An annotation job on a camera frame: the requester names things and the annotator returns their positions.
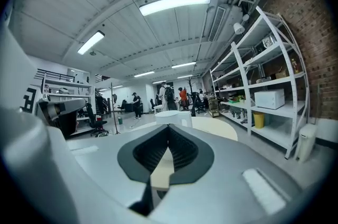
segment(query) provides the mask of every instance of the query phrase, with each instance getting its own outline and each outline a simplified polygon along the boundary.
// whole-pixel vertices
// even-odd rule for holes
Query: backpack
[[[165,88],[164,99],[167,102],[170,101],[170,100],[174,100],[174,91],[170,86]]]

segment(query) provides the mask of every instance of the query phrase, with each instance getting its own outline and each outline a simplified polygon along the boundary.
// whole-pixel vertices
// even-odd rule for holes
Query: brick wall
[[[315,116],[319,85],[319,117],[338,120],[338,32],[325,0],[261,0],[259,6],[280,13],[294,34],[310,83],[311,115]]]

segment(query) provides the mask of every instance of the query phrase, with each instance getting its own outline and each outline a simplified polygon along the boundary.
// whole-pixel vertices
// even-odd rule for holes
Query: microwave
[[[285,104],[284,89],[255,92],[256,107],[277,109]]]

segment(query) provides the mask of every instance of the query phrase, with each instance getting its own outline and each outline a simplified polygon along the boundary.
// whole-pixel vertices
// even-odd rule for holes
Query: person wearing orange shirt
[[[179,91],[180,91],[180,97],[181,97],[181,103],[183,106],[183,110],[187,110],[188,108],[188,99],[186,97],[186,89],[182,89],[182,87],[179,87]]]

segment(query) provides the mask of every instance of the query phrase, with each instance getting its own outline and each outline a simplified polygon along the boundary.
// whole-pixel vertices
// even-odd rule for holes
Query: ceiling vent
[[[222,24],[225,13],[226,13],[225,8],[220,6],[217,7],[216,15],[212,23],[208,41],[213,42],[216,39],[218,30]]]

